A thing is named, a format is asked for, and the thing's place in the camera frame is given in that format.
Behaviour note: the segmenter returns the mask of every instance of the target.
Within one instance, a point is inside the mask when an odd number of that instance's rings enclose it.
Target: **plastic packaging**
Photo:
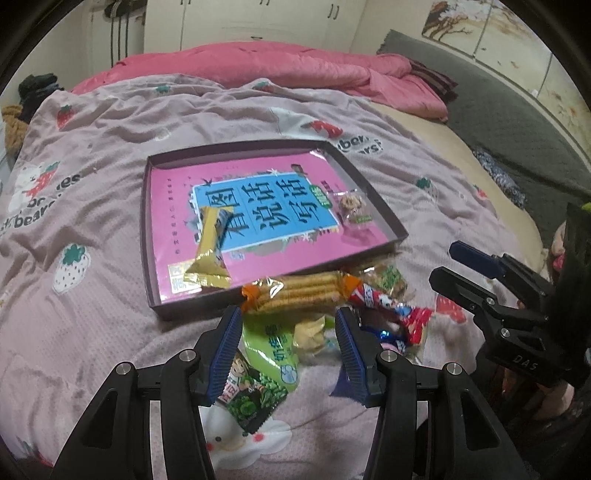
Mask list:
[[[232,217],[231,207],[203,207],[203,232],[195,261],[185,272],[184,280],[202,287],[229,288],[232,279],[222,257],[221,243]]]
[[[349,275],[351,283],[353,279],[352,275]],[[356,307],[366,307],[369,309],[375,309],[394,320],[400,321],[403,317],[408,316],[412,312],[412,308],[402,302],[398,302],[385,293],[372,288],[367,283],[357,279],[357,285],[349,295],[348,302]]]
[[[373,217],[365,194],[359,190],[333,194],[338,205],[343,225],[350,228],[363,228]]]
[[[241,428],[254,434],[287,396],[287,389],[251,367],[240,352],[219,400]]]
[[[242,310],[272,313],[336,307],[347,301],[350,290],[348,277],[350,275],[341,272],[326,272],[258,280],[242,287],[242,294],[246,297]]]
[[[336,339],[335,318],[322,315],[295,326],[294,349],[300,365],[338,365],[339,343]]]
[[[253,368],[288,391],[298,381],[298,357],[294,353],[294,326],[276,314],[243,317],[242,341]]]
[[[408,283],[396,266],[392,255],[374,260],[369,264],[360,265],[351,271],[355,277],[359,277],[364,283],[386,295],[402,300],[407,292]]]

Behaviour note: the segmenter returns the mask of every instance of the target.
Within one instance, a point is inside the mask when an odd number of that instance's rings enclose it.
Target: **strawberry print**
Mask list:
[[[59,164],[60,164],[59,162],[52,163],[51,165],[49,165],[45,169],[45,171],[41,175],[39,175],[39,177],[35,181],[35,186],[32,189],[27,191],[28,197],[34,197],[35,195],[37,195],[40,191],[42,191],[45,187],[47,187],[49,185],[49,182],[51,181],[52,177],[55,175],[55,173],[57,171],[57,166]]]
[[[437,191],[437,187],[433,184],[431,179],[428,179],[427,177],[421,177],[416,181],[415,185],[427,193],[431,197],[431,200],[437,203],[439,192]]]
[[[271,85],[269,82],[259,82],[254,87],[252,87],[252,89],[258,90],[259,92],[265,92],[265,93],[274,93],[275,92],[273,85]]]
[[[478,185],[474,185],[473,187],[476,189],[476,194],[478,195],[478,198],[480,198],[481,200],[486,200],[488,198],[488,195],[485,193],[485,191],[481,190]]]
[[[64,128],[66,124],[71,120],[74,116],[74,110],[72,110],[71,105],[64,105],[60,108],[60,111],[57,113],[57,127],[59,130]]]
[[[326,133],[328,133],[329,138],[338,138],[343,134],[343,129],[336,127],[328,122],[323,122],[322,120],[315,120],[313,122],[310,122],[309,124],[304,124],[301,127],[313,128],[318,133],[324,130]]]
[[[65,293],[79,285],[90,267],[90,254],[86,247],[70,244],[61,252],[60,262],[53,277],[53,290]]]
[[[159,95],[170,93],[170,87],[168,85],[160,85],[159,87],[156,87],[156,93]]]
[[[437,313],[448,315],[456,323],[466,321],[466,314],[462,307],[440,294],[437,295]]]

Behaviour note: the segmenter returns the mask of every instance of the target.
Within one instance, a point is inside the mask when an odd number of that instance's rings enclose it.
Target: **beige sheet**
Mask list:
[[[471,183],[478,185],[488,195],[499,218],[517,236],[528,266],[538,272],[544,268],[545,252],[540,232],[533,219],[526,211],[511,203],[460,137],[441,123],[431,122],[378,103],[373,103],[373,107],[414,132],[436,153],[462,170]]]

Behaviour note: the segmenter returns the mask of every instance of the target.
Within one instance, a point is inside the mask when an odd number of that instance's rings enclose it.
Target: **pink book cover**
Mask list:
[[[342,225],[333,194],[343,180],[317,152],[151,170],[152,245],[160,300],[201,289],[183,280],[201,234],[203,206],[231,206],[222,241],[232,286],[278,277],[388,242],[375,222]]]

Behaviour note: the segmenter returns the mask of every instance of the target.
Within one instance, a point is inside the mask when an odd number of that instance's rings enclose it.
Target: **metal screw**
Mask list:
[[[115,369],[115,371],[119,375],[127,375],[131,371],[131,365],[130,364],[119,364],[119,365],[117,365],[117,368]]]
[[[462,366],[456,363],[447,364],[446,370],[452,375],[459,375],[464,371]]]
[[[190,361],[194,360],[196,356],[197,356],[197,354],[195,353],[195,350],[183,350],[178,355],[178,357],[183,362],[190,362]]]
[[[384,362],[394,362],[396,359],[398,359],[398,354],[394,350],[384,350],[381,354],[379,354],[379,357]]]

